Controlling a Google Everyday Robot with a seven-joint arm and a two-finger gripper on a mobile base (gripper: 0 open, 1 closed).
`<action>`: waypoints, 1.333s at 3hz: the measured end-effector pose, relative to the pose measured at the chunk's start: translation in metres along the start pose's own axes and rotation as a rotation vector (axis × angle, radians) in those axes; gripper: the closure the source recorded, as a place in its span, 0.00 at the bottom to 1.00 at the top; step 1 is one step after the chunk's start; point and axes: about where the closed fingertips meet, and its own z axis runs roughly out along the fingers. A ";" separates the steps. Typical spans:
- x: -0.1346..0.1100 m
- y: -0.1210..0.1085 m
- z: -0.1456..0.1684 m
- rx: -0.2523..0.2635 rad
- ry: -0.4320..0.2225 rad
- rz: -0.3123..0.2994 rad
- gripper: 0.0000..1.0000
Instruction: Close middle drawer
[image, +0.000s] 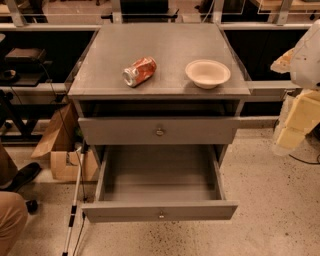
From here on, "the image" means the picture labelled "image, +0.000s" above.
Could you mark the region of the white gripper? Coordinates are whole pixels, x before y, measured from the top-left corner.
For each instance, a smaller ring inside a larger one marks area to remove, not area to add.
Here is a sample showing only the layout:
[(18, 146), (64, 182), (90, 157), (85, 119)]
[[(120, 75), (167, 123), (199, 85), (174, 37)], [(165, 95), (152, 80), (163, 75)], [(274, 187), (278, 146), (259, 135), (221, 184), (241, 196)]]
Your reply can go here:
[(292, 153), (320, 123), (320, 92), (303, 90), (287, 96), (273, 135), (272, 151), (279, 156)]

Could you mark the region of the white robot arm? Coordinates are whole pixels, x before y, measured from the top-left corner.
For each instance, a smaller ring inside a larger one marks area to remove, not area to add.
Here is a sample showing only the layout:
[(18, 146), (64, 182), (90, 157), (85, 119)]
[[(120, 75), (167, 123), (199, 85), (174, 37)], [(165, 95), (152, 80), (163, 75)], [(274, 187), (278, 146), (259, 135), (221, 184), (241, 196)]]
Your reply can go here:
[(290, 73), (291, 82), (303, 91), (287, 96), (275, 128), (272, 150), (284, 156), (293, 152), (320, 123), (320, 21), (317, 20), (294, 48), (271, 65), (277, 73)]

